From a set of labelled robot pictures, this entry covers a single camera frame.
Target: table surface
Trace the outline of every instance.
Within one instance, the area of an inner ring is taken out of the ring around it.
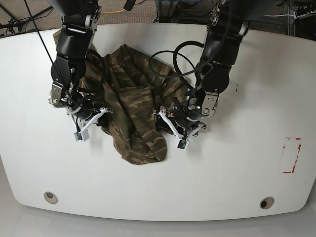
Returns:
[[[54,32],[42,32],[53,58]],[[203,42],[205,32],[193,25],[104,25],[94,45],[102,56],[124,43],[153,54],[186,40]],[[48,103],[51,63],[36,33],[1,39],[0,50],[0,155],[19,203],[154,221],[246,218],[305,205],[316,176],[315,42],[250,31],[216,116],[205,120],[208,129],[187,151],[173,148],[165,135],[167,160],[141,166],[122,160],[112,137],[96,126],[87,142],[75,141],[66,111]],[[201,49],[182,53],[196,64]],[[159,58],[172,62],[170,54]],[[179,65],[190,69],[181,59]],[[45,192],[58,203],[46,202]],[[263,210],[266,197],[275,203]]]

